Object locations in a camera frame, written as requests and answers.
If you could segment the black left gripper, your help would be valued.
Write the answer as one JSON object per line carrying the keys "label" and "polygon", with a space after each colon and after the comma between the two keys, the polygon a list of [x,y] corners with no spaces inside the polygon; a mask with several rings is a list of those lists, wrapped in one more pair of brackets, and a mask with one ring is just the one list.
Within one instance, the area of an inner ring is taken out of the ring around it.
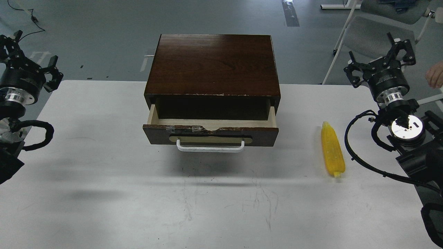
{"label": "black left gripper", "polygon": [[[25,66],[24,52],[19,46],[22,34],[23,31],[18,30],[13,37],[0,36],[0,62],[6,65],[0,80],[1,95],[6,94],[6,88],[21,89],[32,96],[38,96],[42,88],[48,93],[57,90],[64,77],[56,66],[57,55],[50,58],[46,67],[39,68],[37,74],[18,69]],[[46,80],[46,74],[51,75],[51,80]]]}

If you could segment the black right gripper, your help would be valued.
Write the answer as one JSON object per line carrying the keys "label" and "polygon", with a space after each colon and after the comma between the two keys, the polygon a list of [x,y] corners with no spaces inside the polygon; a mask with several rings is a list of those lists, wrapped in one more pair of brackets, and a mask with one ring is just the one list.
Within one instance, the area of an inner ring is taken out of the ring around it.
{"label": "black right gripper", "polygon": [[[392,92],[399,92],[405,96],[410,86],[402,71],[404,66],[413,66],[416,64],[416,56],[409,39],[395,40],[391,33],[387,33],[387,37],[391,43],[386,56],[383,57],[383,67],[377,71],[377,67],[371,63],[379,60],[372,60],[370,63],[359,63],[352,51],[349,51],[350,61],[348,66],[343,68],[346,77],[353,87],[359,87],[362,82],[366,82],[375,102],[383,103],[385,96]],[[353,71],[362,73],[362,76],[353,75]]]}

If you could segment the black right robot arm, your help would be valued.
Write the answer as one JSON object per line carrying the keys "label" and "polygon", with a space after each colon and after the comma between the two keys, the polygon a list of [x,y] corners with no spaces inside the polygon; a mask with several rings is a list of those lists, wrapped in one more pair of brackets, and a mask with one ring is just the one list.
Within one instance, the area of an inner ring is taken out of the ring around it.
{"label": "black right robot arm", "polygon": [[[344,134],[345,148],[352,160],[383,177],[421,186],[442,196],[442,119],[432,111],[426,111],[421,118],[415,115],[419,103],[415,99],[405,100],[410,87],[402,71],[403,66],[415,65],[414,49],[409,39],[393,38],[391,33],[387,37],[390,50],[370,63],[357,62],[353,52],[349,52],[345,75],[354,88],[368,84],[379,110],[364,111],[350,121]],[[372,140],[386,151],[399,153],[396,160],[406,176],[377,169],[353,151],[349,131],[365,116],[373,122]]]}

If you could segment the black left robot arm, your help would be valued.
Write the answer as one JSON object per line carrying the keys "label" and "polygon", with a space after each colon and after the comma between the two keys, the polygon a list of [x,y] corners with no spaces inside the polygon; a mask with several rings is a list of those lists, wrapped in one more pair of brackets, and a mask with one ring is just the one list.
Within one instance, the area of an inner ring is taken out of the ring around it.
{"label": "black left robot arm", "polygon": [[[56,64],[57,56],[50,58],[46,67],[41,67],[24,55],[19,46],[22,30],[13,36],[1,35],[1,63],[5,71],[0,80],[0,183],[8,181],[24,163],[18,158],[21,151],[34,151],[48,145],[54,135],[50,123],[41,120],[20,120],[26,106],[38,101],[40,92],[57,90],[63,79]],[[24,138],[28,127],[45,129],[42,142],[25,145]]]}

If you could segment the person's bare hand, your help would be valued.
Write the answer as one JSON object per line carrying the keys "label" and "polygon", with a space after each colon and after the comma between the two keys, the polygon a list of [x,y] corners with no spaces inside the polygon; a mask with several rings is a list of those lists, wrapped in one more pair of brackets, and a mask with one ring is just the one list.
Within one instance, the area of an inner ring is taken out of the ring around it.
{"label": "person's bare hand", "polygon": [[440,89],[443,85],[443,60],[431,66],[426,74],[425,79],[429,87]]}

